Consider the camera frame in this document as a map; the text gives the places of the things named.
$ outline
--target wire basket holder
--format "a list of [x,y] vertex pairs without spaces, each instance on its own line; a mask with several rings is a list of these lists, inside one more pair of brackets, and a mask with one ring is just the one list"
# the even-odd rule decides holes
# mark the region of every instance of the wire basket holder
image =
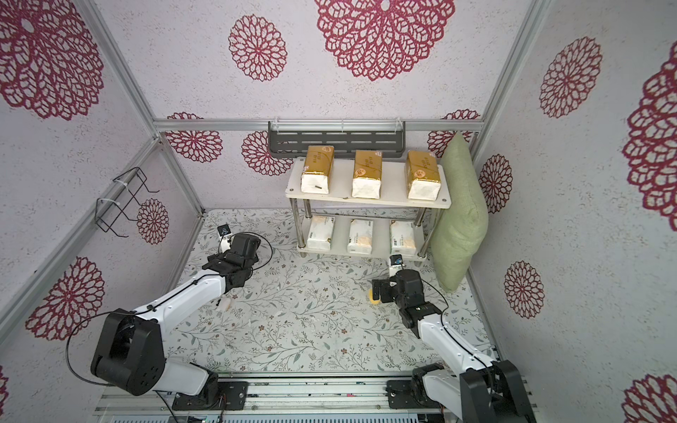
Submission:
[[[128,174],[130,174],[130,173],[132,173],[132,172],[134,172],[134,174],[133,174],[133,175],[131,176],[131,178],[129,179],[129,182],[124,182],[124,181],[123,181],[123,177],[125,177],[126,175],[128,175]],[[136,190],[134,190],[134,192],[132,192],[132,191],[129,189],[129,184],[134,180],[134,178],[138,178],[138,179],[141,181],[141,185],[139,185],[139,187],[138,187]],[[157,190],[157,191],[151,191],[150,189],[148,189],[148,186],[146,185],[146,181],[147,181],[147,180],[148,180],[148,177],[146,176],[146,174],[144,173],[144,171],[141,170],[141,168],[138,167],[138,166],[137,166],[137,167],[133,167],[133,168],[129,169],[128,171],[122,173],[121,175],[119,175],[119,176],[113,178],[113,182],[121,183],[121,184],[124,185],[126,191],[129,192],[129,195],[131,195],[131,197],[130,197],[130,199],[127,201],[127,203],[126,203],[124,206],[122,206],[122,207],[120,207],[120,202],[118,201],[118,198],[120,197],[120,195],[122,195],[122,193],[124,192],[124,190],[121,191],[121,192],[120,192],[115,198],[113,198],[113,199],[111,199],[111,198],[97,198],[97,199],[96,199],[96,206],[95,206],[95,208],[94,208],[94,222],[96,223],[96,225],[97,225],[99,228],[101,228],[101,230],[104,231],[104,232],[112,231],[112,233],[114,233],[116,236],[119,236],[120,238],[128,238],[129,235],[120,235],[119,233],[115,232],[115,229],[113,229],[113,225],[115,224],[115,222],[118,220],[118,218],[119,218],[121,215],[124,216],[128,221],[137,222],[137,221],[139,220],[139,219],[132,219],[131,217],[127,216],[127,213],[125,213],[125,209],[126,209],[127,206],[132,202],[132,200],[136,201],[136,204],[138,204],[139,207],[141,206],[141,203],[140,203],[139,200],[136,198],[136,195],[139,193],[139,191],[141,190],[142,187],[145,188],[146,191],[147,191],[148,193],[150,193],[150,194],[154,194],[154,193],[156,193],[156,192],[160,192],[160,190]],[[107,202],[108,202],[108,203],[112,203],[112,205],[115,206],[115,207],[117,207],[117,209],[119,210],[117,216],[115,216],[115,218],[113,219],[113,221],[110,222],[110,223],[107,223],[107,222],[104,220],[104,215],[105,215],[106,212],[108,211],[109,207],[103,207],[103,206],[104,206],[105,203],[107,203]]]

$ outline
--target green pillow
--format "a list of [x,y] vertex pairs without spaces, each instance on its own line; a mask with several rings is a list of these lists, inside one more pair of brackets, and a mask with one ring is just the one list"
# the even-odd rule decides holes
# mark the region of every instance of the green pillow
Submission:
[[452,206],[443,210],[431,240],[433,263],[442,288],[455,291],[473,254],[487,233],[489,212],[470,157],[468,144],[456,132],[441,159]]

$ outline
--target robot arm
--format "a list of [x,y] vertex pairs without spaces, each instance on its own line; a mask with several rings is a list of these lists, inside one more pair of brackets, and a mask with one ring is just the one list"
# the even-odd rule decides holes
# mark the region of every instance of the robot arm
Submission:
[[417,271],[404,269],[400,255],[391,256],[390,278],[373,280],[373,303],[396,303],[402,324],[442,357],[441,365],[413,371],[408,392],[422,407],[442,404],[464,423],[496,423],[513,420],[535,422],[522,378],[509,361],[493,361],[480,353],[455,329],[447,327],[441,311],[425,301],[423,282]]
[[251,277],[261,240],[228,232],[221,239],[226,251],[209,256],[202,270],[184,284],[147,305],[108,315],[91,362],[94,376],[132,395],[173,391],[193,397],[196,409],[216,403],[218,375],[198,365],[165,359],[162,340],[205,303],[244,286]]

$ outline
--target shelf tier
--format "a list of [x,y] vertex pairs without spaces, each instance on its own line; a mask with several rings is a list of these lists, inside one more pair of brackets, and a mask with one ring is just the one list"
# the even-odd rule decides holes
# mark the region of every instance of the shelf tier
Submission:
[[[331,254],[339,256],[351,257],[376,257],[380,259],[388,259],[390,257],[390,222],[391,220],[409,221],[409,219],[390,219],[386,217],[357,217],[357,216],[338,216],[314,214],[314,216],[329,216],[334,217],[334,233],[332,234],[332,248],[326,250],[314,250],[312,248],[298,248],[300,252]],[[303,228],[303,239],[308,239],[310,232],[310,222],[312,219],[301,217]],[[348,252],[348,237],[350,236],[350,222],[353,219],[364,219],[373,221],[374,231],[372,233],[372,252],[371,254],[360,254],[356,252]],[[423,228],[414,226],[414,240],[416,241],[416,252],[423,245]],[[411,255],[403,254],[404,259],[412,259],[421,261],[420,257],[414,252]]]
[[301,192],[301,173],[303,172],[304,164],[304,157],[294,159],[294,166],[292,167],[289,176],[287,189],[284,192],[287,198],[353,202],[396,207],[449,208],[452,205],[449,188],[447,187],[447,180],[444,177],[444,170],[440,165],[437,165],[437,168],[439,169],[439,175],[442,179],[442,187],[439,190],[437,199],[435,201],[428,201],[410,200],[407,198],[404,163],[401,162],[383,162],[381,195],[378,200],[373,198],[354,198],[351,196],[353,191],[353,170],[355,161],[342,158],[334,159],[333,169],[331,175],[329,175],[329,194],[308,194]]

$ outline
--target metal bracket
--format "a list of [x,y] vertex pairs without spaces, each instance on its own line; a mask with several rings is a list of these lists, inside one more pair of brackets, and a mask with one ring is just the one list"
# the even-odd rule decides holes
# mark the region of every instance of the metal bracket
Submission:
[[385,388],[391,409],[439,408],[439,403],[428,398],[423,404],[414,398],[411,380],[389,380]]
[[402,157],[406,149],[405,122],[397,119],[392,131],[280,131],[268,122],[268,145],[274,158],[305,156],[309,146],[333,146],[335,158],[354,158],[356,150],[379,150],[385,158]]
[[[247,382],[219,382],[219,393],[218,396],[225,395],[225,410],[242,410],[244,409],[244,402],[247,399],[247,387],[249,383]],[[174,398],[174,403],[172,404],[172,409],[174,411],[195,411],[195,410],[206,410],[206,409],[221,409],[223,407],[223,400],[217,401],[217,403],[210,407],[204,408],[199,407],[191,403],[190,399],[192,397],[189,395],[180,395],[177,394]]]

